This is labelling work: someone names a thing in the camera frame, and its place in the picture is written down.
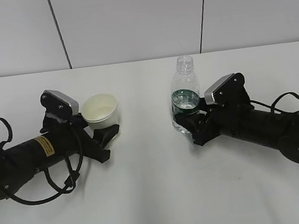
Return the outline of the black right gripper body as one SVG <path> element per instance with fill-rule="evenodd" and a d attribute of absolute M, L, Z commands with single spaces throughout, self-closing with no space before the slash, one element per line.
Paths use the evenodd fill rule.
<path fill-rule="evenodd" d="M 206 118 L 200 130 L 192 133 L 193 143 L 202 146 L 226 132 L 232 134 L 241 117 L 252 109 L 251 102 L 213 105 L 211 111 L 205 112 L 198 108 L 198 113 L 205 114 Z"/>

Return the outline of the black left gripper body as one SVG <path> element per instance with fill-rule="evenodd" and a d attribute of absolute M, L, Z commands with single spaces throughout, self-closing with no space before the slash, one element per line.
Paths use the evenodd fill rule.
<path fill-rule="evenodd" d="M 47 114 L 43 119 L 40 133 L 49 141 L 56 155 L 82 154 L 104 163 L 110 159 L 110 151 L 99 146 L 85 131 L 88 123 L 78 113 L 68 120 Z"/>

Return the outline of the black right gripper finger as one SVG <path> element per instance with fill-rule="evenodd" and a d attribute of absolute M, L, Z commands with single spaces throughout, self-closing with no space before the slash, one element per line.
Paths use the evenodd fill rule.
<path fill-rule="evenodd" d="M 206 115 L 203 113 L 195 114 L 175 114 L 175 123 L 185 129 L 185 132 L 195 133 L 200 130 L 200 126 L 204 123 Z"/>
<path fill-rule="evenodd" d="M 203 111 L 203 112 L 211 111 L 213 109 L 213 105 L 212 104 L 208 105 L 205 101 L 205 98 L 201 97 L 198 108 L 199 108 L 200 111 Z"/>

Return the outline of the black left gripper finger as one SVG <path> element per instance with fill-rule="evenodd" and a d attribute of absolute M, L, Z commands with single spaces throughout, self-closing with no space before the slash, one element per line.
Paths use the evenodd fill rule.
<path fill-rule="evenodd" d="M 111 125 L 104 129 L 95 129 L 93 131 L 93 140 L 101 147 L 106 148 L 109 142 L 119 133 L 118 124 Z"/>

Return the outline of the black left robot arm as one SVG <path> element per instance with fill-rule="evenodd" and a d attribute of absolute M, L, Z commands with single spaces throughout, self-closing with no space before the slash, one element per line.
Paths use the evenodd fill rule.
<path fill-rule="evenodd" d="M 86 127 L 88 123 L 80 114 L 64 123 L 48 118 L 40 136 L 6 150 L 0 144 L 0 201 L 66 156 L 78 154 L 100 163 L 109 160 L 111 152 L 106 146 L 119 133 L 120 126 L 95 129 L 92 136 Z"/>

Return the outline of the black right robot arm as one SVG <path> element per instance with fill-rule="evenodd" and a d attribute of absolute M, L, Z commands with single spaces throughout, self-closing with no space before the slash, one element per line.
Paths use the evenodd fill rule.
<path fill-rule="evenodd" d="M 298 94 L 291 95 L 299 99 Z M 299 164 L 299 111 L 278 113 L 275 106 L 257 110 L 245 94 L 226 104 L 202 104 L 204 113 L 179 113 L 174 119 L 191 133 L 195 145 L 224 135 L 278 150 Z"/>

